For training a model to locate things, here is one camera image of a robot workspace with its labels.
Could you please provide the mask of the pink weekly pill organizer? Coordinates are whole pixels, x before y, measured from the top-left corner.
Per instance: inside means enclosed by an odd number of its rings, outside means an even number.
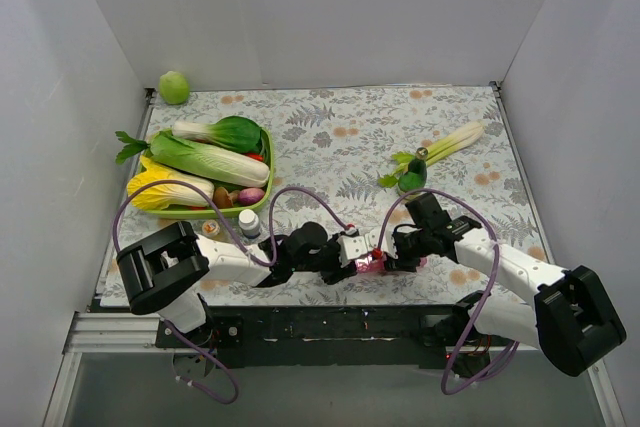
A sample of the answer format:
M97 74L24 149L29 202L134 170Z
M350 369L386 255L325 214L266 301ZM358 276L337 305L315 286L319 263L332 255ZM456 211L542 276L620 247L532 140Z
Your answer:
M375 259L371 256L363 257L355 262L358 274L386 275L391 273L416 273L427 264L427 258L409 259L400 261L398 259L383 256Z

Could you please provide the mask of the white pill bottle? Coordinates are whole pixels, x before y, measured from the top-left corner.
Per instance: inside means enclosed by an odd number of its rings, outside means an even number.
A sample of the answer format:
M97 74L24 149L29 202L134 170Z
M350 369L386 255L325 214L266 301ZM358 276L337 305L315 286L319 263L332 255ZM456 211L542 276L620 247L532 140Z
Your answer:
M261 234L261 222L258 215L251 209L243 209L238 215L238 226L248 239L256 239Z

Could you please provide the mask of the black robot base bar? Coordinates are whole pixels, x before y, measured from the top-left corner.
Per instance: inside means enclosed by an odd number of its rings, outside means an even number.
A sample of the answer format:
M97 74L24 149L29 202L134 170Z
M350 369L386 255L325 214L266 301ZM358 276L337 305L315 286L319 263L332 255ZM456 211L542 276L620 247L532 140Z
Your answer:
M211 307L188 339L230 368L442 369L468 322L453 305Z

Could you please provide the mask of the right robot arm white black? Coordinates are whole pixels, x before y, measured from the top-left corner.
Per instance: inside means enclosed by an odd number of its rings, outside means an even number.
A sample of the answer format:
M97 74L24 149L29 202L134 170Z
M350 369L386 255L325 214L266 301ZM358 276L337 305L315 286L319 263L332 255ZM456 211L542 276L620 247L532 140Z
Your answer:
M568 269L501 244L480 214L452 218L439 193L407 203L407 232L383 228L376 249L393 270L437 255L487 276L484 290L458 301L435 334L458 346L497 336L540 350L562 373L576 377L627 339L599 276L586 266Z

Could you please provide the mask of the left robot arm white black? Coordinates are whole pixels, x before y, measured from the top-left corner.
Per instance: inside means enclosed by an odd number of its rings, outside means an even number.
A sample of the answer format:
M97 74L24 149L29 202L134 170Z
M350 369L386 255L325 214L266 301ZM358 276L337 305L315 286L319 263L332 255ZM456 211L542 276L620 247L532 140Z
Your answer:
M287 282L296 272L318 272L336 283L357 273L356 260L366 253L366 239L355 229L328 237L324 228L307 222L272 245L237 246L195 233L179 221L117 254L130 311L157 313L178 329L193 347L205 345L213 333L205 303L193 290L200 280L236 282L267 288Z

